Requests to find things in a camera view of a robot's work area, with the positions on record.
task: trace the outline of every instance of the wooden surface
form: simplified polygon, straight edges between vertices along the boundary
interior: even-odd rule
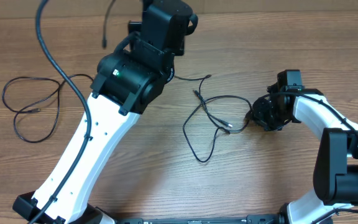
[[[0,0],[0,19],[33,18],[34,0]],[[184,0],[198,13],[358,10],[358,0]],[[103,16],[111,0],[51,0],[46,17]],[[141,0],[117,0],[112,14],[140,15]]]
[[[109,46],[101,49],[102,17],[45,19],[45,41],[68,73],[95,74],[99,60],[126,35],[133,17],[113,17]],[[284,12],[200,16],[176,59],[177,75],[213,74],[204,97],[232,94],[254,102],[284,69],[302,70],[303,82],[321,90],[342,114],[358,123],[358,12]],[[61,80],[35,38],[32,19],[0,20],[0,223],[24,223],[11,206],[16,196],[36,190],[55,167],[83,114],[66,86],[54,135],[40,144],[18,139],[14,114],[1,102],[5,83],[18,76]],[[90,82],[75,83],[88,96]],[[101,173],[90,203],[119,216],[144,218],[243,217],[272,213],[312,188],[318,140],[304,124],[265,133],[251,125],[243,133],[220,135],[208,164],[193,157],[181,127],[198,100],[198,82],[173,80],[149,105],[120,142]],[[50,93],[52,84],[12,85],[7,102],[20,108]],[[44,136],[55,116],[55,102],[39,114],[22,116],[20,132]],[[216,101],[210,110],[241,125],[248,108],[236,100]],[[200,157],[211,148],[215,128],[203,113],[187,127]],[[343,214],[338,223],[358,223]]]

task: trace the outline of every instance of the wooden table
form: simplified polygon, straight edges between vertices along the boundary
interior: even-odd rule
[[[102,17],[45,19],[42,31],[52,55],[68,74],[94,75],[99,60],[126,35],[133,17],[112,17],[109,47],[100,46]],[[209,14],[200,16],[176,59],[177,75],[202,77],[204,97],[238,95],[254,102],[275,83],[277,73],[298,68],[303,83],[321,90],[342,114],[358,123],[358,11]],[[5,83],[18,76],[61,80],[44,57],[32,19],[0,20],[0,223],[25,223],[12,211],[16,196],[36,190],[55,167],[83,114],[67,86],[54,135],[39,144],[18,139],[11,113],[1,101]],[[88,96],[89,80],[75,83]],[[243,133],[218,137],[207,164],[193,157],[181,127],[198,100],[198,82],[173,80],[146,109],[104,168],[90,198],[92,205],[120,217],[244,217],[275,213],[312,188],[319,141],[304,124],[266,133],[254,124]],[[12,85],[7,102],[21,108],[49,94],[55,85],[23,81]],[[49,131],[56,101],[41,113],[21,116],[20,132],[38,139]],[[242,124],[241,101],[211,103],[210,110]],[[203,112],[187,127],[200,157],[211,149],[214,127]],[[338,223],[358,223],[343,214]]]

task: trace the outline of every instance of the robotic arm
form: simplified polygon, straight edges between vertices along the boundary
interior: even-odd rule
[[[277,83],[268,88],[270,98],[259,98],[247,115],[266,131],[281,130],[291,121],[304,122],[321,140],[314,189],[284,205],[278,214],[196,220],[115,220],[88,204],[92,188],[118,142],[173,78],[173,59],[184,54],[184,37],[194,32],[197,23],[197,16],[181,0],[144,1],[142,22],[130,22],[128,37],[98,65],[98,74],[91,85],[93,92],[88,98],[93,118],[89,143],[57,200],[38,219],[39,223],[317,223],[316,220],[334,208],[358,206],[358,166],[347,165],[347,155],[358,159],[358,139],[332,111],[319,103],[327,104],[320,91],[305,89],[298,70],[279,73]],[[131,51],[124,50],[127,45]],[[40,212],[67,173],[80,148],[87,122],[84,115],[56,168],[42,186],[17,197],[13,209],[26,220]],[[358,130],[358,124],[347,123]]]

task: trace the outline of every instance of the white arm segment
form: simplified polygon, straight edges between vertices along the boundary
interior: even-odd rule
[[[317,100],[322,100],[329,105],[324,96],[308,96]],[[343,130],[349,130],[349,128],[341,124],[340,120],[338,120],[327,108],[315,101],[299,96],[296,98],[293,108],[294,117],[302,123],[305,123],[319,140],[321,140],[324,128],[342,128]],[[358,124],[353,123],[348,119],[346,121],[354,129],[358,130]],[[311,189],[302,198],[291,202],[287,207],[287,213],[291,224],[310,224],[334,208],[351,207],[353,207],[351,204],[345,203],[337,203],[333,206],[324,205],[324,203],[317,197],[314,189]]]
[[[119,114],[119,105],[102,95],[99,95],[97,99],[90,96],[88,106],[93,122],[91,130],[93,138],[88,142],[75,170],[57,195],[58,200],[52,203],[46,211],[46,214],[52,219],[56,219],[58,216],[64,218],[65,223],[73,222],[82,216],[93,185],[104,165],[118,142],[140,116],[135,113],[128,113],[127,116]],[[86,122],[84,114],[58,164],[44,184],[35,191],[33,198],[38,200],[37,207],[39,209],[47,203],[77,156],[84,140]]]
[[[313,97],[317,100],[322,100],[324,103],[330,105],[324,96],[308,96]],[[321,140],[324,128],[342,128],[343,130],[349,130],[349,128],[341,124],[340,120],[338,120],[335,115],[333,115],[323,105],[301,96],[295,98],[295,103],[293,105],[293,115],[297,120],[302,121],[302,123],[305,123],[319,140]],[[358,124],[353,123],[349,120],[346,121],[354,129],[358,130]]]

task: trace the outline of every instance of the wood grain tabletop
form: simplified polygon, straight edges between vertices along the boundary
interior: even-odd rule
[[[44,19],[42,32],[67,74],[94,76],[100,59],[126,36],[128,20],[112,17],[108,49],[101,48],[103,17]],[[300,69],[303,83],[317,88],[344,116],[358,123],[358,11],[207,14],[186,38],[184,57],[175,59],[177,75],[213,76],[203,96],[237,95],[252,103],[266,94],[277,73]],[[5,83],[15,77],[62,80],[35,38],[34,20],[0,20],[0,223],[25,223],[12,210],[19,194],[36,190],[55,167],[83,114],[68,86],[62,91],[58,127],[38,144],[20,140],[10,112],[1,101]],[[90,81],[74,79],[85,96]],[[102,171],[89,200],[119,217],[244,217],[275,213],[313,187],[319,141],[304,124],[266,133],[251,124],[240,134],[220,133],[211,160],[193,157],[182,125],[199,101],[198,82],[173,80],[125,135]],[[20,81],[6,100],[15,109],[51,93],[56,84]],[[45,136],[56,113],[56,96],[41,112],[19,116],[19,132],[29,139]],[[217,100],[216,116],[242,125],[248,111],[239,100]],[[200,111],[186,127],[201,158],[208,156],[214,126]],[[341,214],[336,223],[358,223]]]

